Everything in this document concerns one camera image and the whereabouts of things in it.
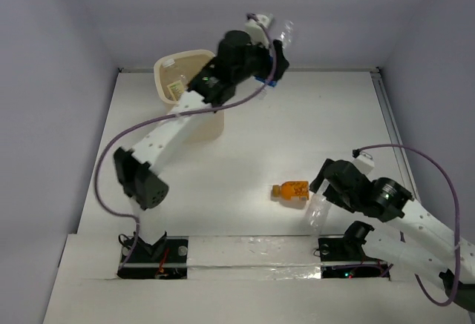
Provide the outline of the crushed clear bottle white cap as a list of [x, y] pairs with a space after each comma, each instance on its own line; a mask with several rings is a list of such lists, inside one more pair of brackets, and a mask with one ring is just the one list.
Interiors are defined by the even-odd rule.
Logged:
[[305, 215], [306, 223], [314, 234], [321, 234], [327, 221], [332, 203], [321, 193], [313, 194]]

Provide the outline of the clear bottle blue label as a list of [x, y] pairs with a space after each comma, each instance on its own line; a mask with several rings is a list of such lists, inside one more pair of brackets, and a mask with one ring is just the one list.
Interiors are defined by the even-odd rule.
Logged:
[[262, 86], [259, 87], [259, 99], [264, 99], [267, 91], [275, 88], [289, 69], [290, 63], [285, 52], [290, 49], [294, 35], [294, 23], [290, 20], [284, 20], [280, 34], [272, 40], [272, 44], [269, 44], [267, 48], [269, 52], [268, 67], [254, 75], [255, 80], [262, 83]]

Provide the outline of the large bottle yellow label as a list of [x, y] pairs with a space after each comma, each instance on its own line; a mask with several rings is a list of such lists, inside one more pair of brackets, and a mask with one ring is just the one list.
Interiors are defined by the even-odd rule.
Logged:
[[178, 102], [186, 91], [189, 82], [188, 76], [175, 59], [167, 59], [163, 62], [161, 73], [164, 91], [170, 100]]

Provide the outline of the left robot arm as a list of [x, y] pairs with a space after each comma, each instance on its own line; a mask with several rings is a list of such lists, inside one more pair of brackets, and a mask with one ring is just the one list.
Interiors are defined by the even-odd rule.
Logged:
[[234, 107], [230, 100], [240, 83], [255, 77], [263, 86], [275, 85], [289, 67], [285, 48], [280, 39], [262, 43], [242, 30], [227, 32], [216, 54], [189, 78], [177, 104], [156, 121], [156, 128], [129, 149], [114, 152], [118, 182], [139, 224], [133, 244], [145, 259], [155, 261], [164, 252], [165, 226], [145, 216], [158, 211], [169, 191], [160, 178], [166, 164], [213, 115]]

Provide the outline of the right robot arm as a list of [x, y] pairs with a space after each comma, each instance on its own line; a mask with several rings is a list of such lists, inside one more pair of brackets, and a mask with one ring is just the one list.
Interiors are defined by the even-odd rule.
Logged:
[[474, 244], [432, 216], [409, 190], [381, 177], [369, 180], [373, 162], [327, 159], [309, 189], [350, 213], [395, 228], [415, 245], [392, 239], [372, 225], [353, 222], [338, 247], [321, 249], [332, 261], [380, 259], [425, 278], [459, 307], [474, 311]]

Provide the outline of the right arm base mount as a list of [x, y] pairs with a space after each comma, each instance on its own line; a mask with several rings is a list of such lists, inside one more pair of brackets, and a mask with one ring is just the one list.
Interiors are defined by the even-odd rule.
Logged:
[[372, 225], [355, 221], [339, 237], [319, 237], [313, 255], [321, 261], [321, 278], [390, 279], [392, 265], [388, 265], [384, 260], [367, 256], [362, 249], [365, 237], [374, 230]]

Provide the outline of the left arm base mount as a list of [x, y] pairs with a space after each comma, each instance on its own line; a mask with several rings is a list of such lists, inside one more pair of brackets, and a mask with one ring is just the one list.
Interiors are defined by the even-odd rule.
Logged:
[[118, 236], [122, 246], [117, 276], [124, 280], [185, 280], [188, 276], [188, 237], [169, 237], [167, 233], [153, 245], [125, 234]]

